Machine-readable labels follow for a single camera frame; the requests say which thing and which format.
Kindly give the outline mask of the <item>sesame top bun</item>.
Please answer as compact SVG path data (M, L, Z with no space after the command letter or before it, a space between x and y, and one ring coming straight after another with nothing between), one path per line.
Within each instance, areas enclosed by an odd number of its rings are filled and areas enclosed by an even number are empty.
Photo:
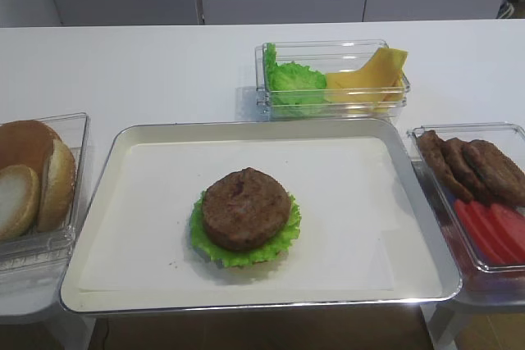
M53 150L53 141L62 140L38 120L18 120L1 125L1 169L25 165L42 174L43 164Z

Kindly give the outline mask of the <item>clear lettuce and cheese box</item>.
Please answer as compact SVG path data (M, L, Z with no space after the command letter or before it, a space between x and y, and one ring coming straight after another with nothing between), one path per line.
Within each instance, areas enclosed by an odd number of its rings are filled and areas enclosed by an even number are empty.
M391 120L407 104L407 58L381 39L266 42L255 49L257 104L269 120Z

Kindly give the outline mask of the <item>yellow cheese slice flat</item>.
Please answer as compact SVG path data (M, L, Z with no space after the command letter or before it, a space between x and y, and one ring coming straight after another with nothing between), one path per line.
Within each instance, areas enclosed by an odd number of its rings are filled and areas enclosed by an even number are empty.
M354 95L360 94L361 91L357 88L356 72L337 72L326 74L326 100L332 103L344 104L373 104L377 105L380 102L358 102ZM400 81L399 88L391 88L391 92L403 91L406 93L406 88Z

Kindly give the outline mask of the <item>yellow cheese slice upright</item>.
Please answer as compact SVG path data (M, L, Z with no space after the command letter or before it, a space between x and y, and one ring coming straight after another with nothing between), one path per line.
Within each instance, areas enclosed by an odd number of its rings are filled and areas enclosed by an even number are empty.
M402 69L408 53L394 48L378 48L368 62L356 71L356 86L361 91L354 95L358 102L396 102L403 98L403 91L391 92L400 87Z

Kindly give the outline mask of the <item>brown burger patty on lettuce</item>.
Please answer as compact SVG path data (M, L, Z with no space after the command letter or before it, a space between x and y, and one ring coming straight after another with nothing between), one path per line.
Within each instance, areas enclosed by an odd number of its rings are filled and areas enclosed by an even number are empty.
M284 228L291 208L291 196L277 180L247 167L206 189L202 202L203 229L221 248L251 251Z

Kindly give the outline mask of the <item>green lettuce in box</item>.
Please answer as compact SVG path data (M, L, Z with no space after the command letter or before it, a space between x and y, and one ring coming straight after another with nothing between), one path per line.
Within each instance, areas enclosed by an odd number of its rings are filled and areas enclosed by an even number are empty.
M276 55L276 45L268 43L264 53L264 70L271 103L287 109L323 104L326 76L293 61L278 64Z

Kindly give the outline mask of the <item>green lettuce leaf under patty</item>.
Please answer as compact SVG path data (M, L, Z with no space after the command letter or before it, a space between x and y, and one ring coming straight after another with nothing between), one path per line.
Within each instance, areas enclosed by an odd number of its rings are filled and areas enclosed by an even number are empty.
M189 218L189 240L191 246L201 252L210 261L220 262L225 268L244 267L266 261L274 261L286 252L300 235L302 220L299 205L295 197L289 193L291 200L290 216L285 226L262 246L244 252L234 252L224 249L206 235L203 227L203 199L201 192L199 200L194 204Z

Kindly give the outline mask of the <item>silver metal tray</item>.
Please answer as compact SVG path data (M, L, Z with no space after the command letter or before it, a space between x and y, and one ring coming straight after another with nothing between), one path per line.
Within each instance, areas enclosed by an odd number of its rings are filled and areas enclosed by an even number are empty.
M299 204L275 261L221 268L189 241L208 186L253 167ZM379 119L137 125L119 133L60 289L70 311L307 307L452 298L459 271L397 129Z

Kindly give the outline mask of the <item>left brown patty in box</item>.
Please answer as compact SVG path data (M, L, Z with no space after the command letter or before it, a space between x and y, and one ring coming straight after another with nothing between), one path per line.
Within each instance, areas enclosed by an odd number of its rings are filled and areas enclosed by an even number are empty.
M454 177L441 151L442 143L443 141L437 136L434 130L425 131L417 140L420 153L441 184L456 198L459 198L463 202L471 202L474 196Z

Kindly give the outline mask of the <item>brown patty in box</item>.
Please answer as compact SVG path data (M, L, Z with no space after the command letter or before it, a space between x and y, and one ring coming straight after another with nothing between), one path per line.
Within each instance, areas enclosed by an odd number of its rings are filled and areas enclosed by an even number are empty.
M475 139L463 146L462 153L495 197L510 206L524 206L524 172L493 143Z
M425 131L417 140L420 153L441 184L456 198L459 198L463 202L471 202L474 196L454 177L441 151L442 143L443 141L437 136L434 130Z
M458 186L451 185L450 189L454 189L457 198L464 202L476 200L484 205L489 205L494 201L493 195L463 157L463 148L466 145L466 142L458 138L448 139L441 145L443 157L459 184Z

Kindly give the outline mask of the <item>bun half standing edge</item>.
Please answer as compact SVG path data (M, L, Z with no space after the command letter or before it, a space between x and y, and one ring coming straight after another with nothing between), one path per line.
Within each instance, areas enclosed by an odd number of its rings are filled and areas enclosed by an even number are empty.
M44 161L41 196L36 230L40 233L57 229L64 221L74 194L75 158L59 139Z

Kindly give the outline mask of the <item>clear patty and tomato box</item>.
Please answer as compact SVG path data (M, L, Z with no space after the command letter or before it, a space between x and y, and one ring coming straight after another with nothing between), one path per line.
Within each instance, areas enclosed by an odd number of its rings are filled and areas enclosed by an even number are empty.
M466 247L468 255L472 259L474 266L487 273L492 272L512 272L521 271L524 263L519 265L491 265L485 261L485 257L477 249L476 244L468 236L468 232L461 223L454 210L456 198L441 182L435 177L434 172L428 166L420 153L417 140L425 131L434 130L437 136L444 142L448 139L458 138L466 143L475 139L486 140L493 143L503 154L509 157L524 172L524 130L518 125L510 123L487 123L487 124L458 124L458 125L423 125L408 131L407 135L411 139L415 152L420 158L422 170L425 176L429 177L434 186L438 198L444 204L445 212L449 215L452 226L456 229L462 244ZM515 207L502 202L493 195L494 201L489 205L483 205L490 209L493 203L507 206L524 217L524 206Z

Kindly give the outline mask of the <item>middle brown patty in box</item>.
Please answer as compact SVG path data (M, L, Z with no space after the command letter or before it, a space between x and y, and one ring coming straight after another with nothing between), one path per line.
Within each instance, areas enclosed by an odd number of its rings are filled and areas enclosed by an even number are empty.
M457 198L464 202L476 200L484 205L489 205L494 201L493 195L463 157L463 148L466 145L466 142L458 138L448 139L441 145L443 157L459 184L458 186L451 185L450 189L454 189Z

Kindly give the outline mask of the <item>clear bun container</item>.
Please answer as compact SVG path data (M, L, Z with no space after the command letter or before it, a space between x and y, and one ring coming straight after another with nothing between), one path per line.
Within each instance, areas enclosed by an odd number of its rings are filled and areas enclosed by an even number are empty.
M43 233L36 230L38 209L32 226L26 232L13 239L1 240L3 271L42 266L68 258L81 227L80 208L83 199L84 164L89 142L89 116L81 112L52 116L38 121L52 128L75 158L74 194L69 211L57 229Z

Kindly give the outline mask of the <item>right brown patty in box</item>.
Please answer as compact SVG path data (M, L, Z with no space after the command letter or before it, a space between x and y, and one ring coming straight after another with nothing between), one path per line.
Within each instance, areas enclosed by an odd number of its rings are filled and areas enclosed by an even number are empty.
M475 139L463 146L462 153L495 197L510 206L524 206L524 172L493 143Z

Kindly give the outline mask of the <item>left red tomato slice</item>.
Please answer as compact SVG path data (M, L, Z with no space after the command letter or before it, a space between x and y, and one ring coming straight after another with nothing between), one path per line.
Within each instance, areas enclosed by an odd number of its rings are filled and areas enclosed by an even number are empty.
M505 260L503 254L493 248L486 236L487 232L475 221L475 216L469 205L460 199L454 202L454 210L461 223L468 232L470 239L476 244L477 249L485 257L485 261L491 265L503 265Z

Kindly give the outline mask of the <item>red tomato slice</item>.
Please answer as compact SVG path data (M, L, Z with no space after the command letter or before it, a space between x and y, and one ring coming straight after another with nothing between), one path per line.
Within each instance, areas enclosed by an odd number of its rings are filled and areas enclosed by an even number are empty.
M524 263L524 217L517 211L497 203L490 207L495 232L505 246Z
M487 232L475 221L475 216L469 205L460 199L454 202L454 210L461 223L468 232L470 239L476 244L477 249L485 257L485 261L491 265L503 265L505 260L503 254L493 248L486 236Z
M490 209L476 201L470 202L469 207L472 209L475 224L481 229L483 238L490 245L491 250L500 257L500 264L521 264L523 262L521 252L514 246L507 244L507 236L500 236Z

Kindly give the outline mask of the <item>middle red tomato slice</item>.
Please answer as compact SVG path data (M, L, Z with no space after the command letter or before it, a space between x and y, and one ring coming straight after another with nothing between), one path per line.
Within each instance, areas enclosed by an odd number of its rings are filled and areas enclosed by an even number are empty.
M470 202L469 207L472 209L475 224L481 229L483 238L490 245L491 250L500 257L500 264L521 264L523 262L521 252L514 246L507 244L507 236L500 236L490 209L476 201Z

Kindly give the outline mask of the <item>right red tomato slice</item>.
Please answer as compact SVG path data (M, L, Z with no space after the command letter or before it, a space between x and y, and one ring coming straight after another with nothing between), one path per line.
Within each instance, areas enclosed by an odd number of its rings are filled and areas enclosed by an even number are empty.
M505 246L524 263L524 217L517 211L497 203L490 207L495 232Z

